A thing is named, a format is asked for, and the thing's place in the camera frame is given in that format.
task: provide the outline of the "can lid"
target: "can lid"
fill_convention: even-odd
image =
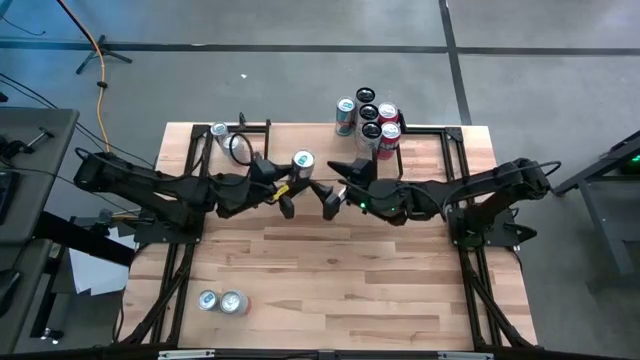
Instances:
[[[365,120],[376,120],[378,118],[378,108],[375,105],[367,104],[360,107],[360,116]]]
[[[315,158],[312,153],[307,150],[300,150],[293,155],[293,162],[303,168],[312,167],[315,163]]]
[[[343,97],[338,100],[338,109],[344,112],[349,112],[356,107],[356,103],[350,97]]]
[[[226,138],[224,138],[224,140],[222,141],[222,146],[225,149],[229,148],[229,142],[231,141],[231,136],[227,136]],[[238,147],[238,143],[240,142],[240,140],[238,140],[238,137],[236,136],[235,138],[233,138],[233,144],[231,145],[231,147],[233,149]]]
[[[224,135],[227,133],[227,124],[225,123],[214,123],[211,125],[211,134],[213,135]]]
[[[389,119],[398,115],[398,107],[393,103],[382,103],[378,106],[378,112],[383,118]]]
[[[382,124],[382,136],[387,139],[400,137],[400,126],[393,122],[386,122]]]
[[[367,123],[362,126],[362,135],[369,139],[376,139],[380,137],[382,130],[377,123]]]
[[[376,98],[376,92],[371,88],[360,88],[356,91],[356,99],[361,102],[372,102]]]
[[[222,296],[220,308],[224,312],[232,313],[240,308],[240,294],[235,291],[229,291]]]
[[[211,290],[201,292],[198,305],[203,310],[213,308],[216,305],[216,294]]]

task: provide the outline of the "soda can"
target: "soda can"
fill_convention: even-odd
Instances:
[[[378,123],[380,125],[388,122],[398,122],[398,107],[393,103],[382,103],[378,106],[378,113],[380,116],[378,117]]]
[[[198,299],[198,306],[204,311],[211,311],[216,307],[218,303],[218,296],[211,290],[205,290],[200,293]]]
[[[291,158],[291,173],[289,174],[289,182],[296,183],[302,180],[309,180],[313,173],[313,167],[316,159],[313,154],[307,150],[299,150]]]
[[[371,154],[373,150],[378,151],[380,145],[380,137],[382,128],[377,122],[368,122],[362,126],[362,135],[357,138],[356,144],[358,149],[367,154]]]
[[[371,88],[360,88],[356,91],[356,110],[364,104],[370,104],[376,99],[376,92]]]
[[[213,125],[211,125],[209,131],[211,132],[211,135],[213,135],[213,138],[216,140],[218,145],[222,147],[224,139],[229,135],[227,124],[221,122],[214,123]]]
[[[238,290],[230,290],[222,295],[220,310],[229,315],[245,315],[251,310],[251,300]]]
[[[358,109],[356,119],[356,138],[362,137],[362,126],[368,122],[378,121],[378,108],[373,104],[365,104]]]
[[[382,124],[382,136],[378,147],[378,159],[388,160],[393,156],[400,142],[400,126],[394,122]]]
[[[356,103],[346,96],[338,100],[336,109],[336,134],[340,136],[351,135],[355,120]]]

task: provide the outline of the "concrete floor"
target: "concrete floor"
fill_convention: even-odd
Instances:
[[[219,44],[445,45],[437,0],[112,0],[67,1],[97,35],[114,41]],[[459,46],[640,47],[640,3],[633,0],[450,0]],[[54,2],[21,0],[6,14],[43,37],[82,40]],[[0,38],[26,36],[0,22]],[[332,121],[333,103],[361,85],[404,109],[410,123],[460,124],[447,55],[127,52],[134,63],[107,62],[104,120],[111,142],[153,161],[168,121]],[[83,51],[0,50],[0,71],[80,110],[98,133],[99,64],[74,74]],[[640,57],[461,56],[474,125],[488,125],[499,162],[559,159],[553,184],[597,159],[640,120]],[[2,87],[11,105],[37,106]],[[93,146],[76,134],[71,144]],[[69,153],[60,174],[79,161]],[[74,202],[67,201],[73,197]],[[123,206],[132,206],[125,201]],[[523,203],[518,221],[539,235],[522,260],[542,346],[637,358],[640,294],[587,292],[608,271],[578,193]],[[60,216],[111,207],[57,181],[47,208]],[[67,337],[58,348],[109,342],[117,296],[62,301],[56,319]],[[110,309],[87,321],[93,307]],[[32,340],[21,351],[51,348]]]

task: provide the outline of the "orange cable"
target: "orange cable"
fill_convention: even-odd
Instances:
[[[84,26],[84,24],[82,24],[82,22],[76,17],[76,15],[73,13],[73,11],[71,11],[71,9],[69,9],[67,4],[65,4],[64,0],[60,0],[60,4],[69,12],[69,14],[71,14],[71,17],[73,17],[78,22],[80,27],[87,33],[87,35],[89,35],[89,40],[91,41],[91,44],[93,44],[93,47],[96,49],[96,53],[98,54],[98,57],[100,58],[100,72],[101,72],[100,81],[104,83],[105,82],[105,78],[106,78],[104,58],[102,57],[102,51],[100,51],[100,47],[98,46],[98,43],[93,38],[93,36],[89,32],[89,30],[87,30],[87,28]],[[101,113],[102,113],[102,97],[103,96],[104,96],[104,88],[100,87],[100,95],[98,95],[98,103],[96,104],[96,115],[98,117],[98,124],[100,124],[100,130],[102,131],[102,137],[104,138],[105,148],[106,148],[107,152],[111,152],[111,145],[109,145],[109,139],[107,138],[107,132],[105,131],[104,124],[102,123],[102,114]]]

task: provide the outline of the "wooden table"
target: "wooden table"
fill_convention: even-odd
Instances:
[[[158,169],[184,169],[193,123],[168,123]],[[496,165],[484,126],[463,127],[471,173]],[[264,136],[249,136],[256,150]],[[274,124],[269,158],[288,163],[307,148],[316,155],[313,178],[335,183],[327,160],[353,161],[353,138],[334,134],[333,124]],[[442,149],[435,136],[404,136],[406,180],[443,181]],[[456,152],[452,146],[452,156]],[[211,171],[246,172],[215,148]],[[395,158],[380,162],[380,177],[397,176]],[[393,227],[343,206],[332,222],[312,191],[294,198],[296,216],[286,220],[277,205],[261,205],[229,220],[207,215],[196,247],[180,334],[181,347],[280,349],[472,349],[457,250],[439,217]],[[487,248],[497,303],[521,334],[535,332],[520,267],[504,249]],[[166,245],[145,249],[131,267],[124,297],[128,335],[156,300]],[[252,301],[251,312],[231,317],[198,308],[205,289],[238,289]],[[478,306],[489,341],[484,306]],[[168,306],[168,334],[173,303]]]

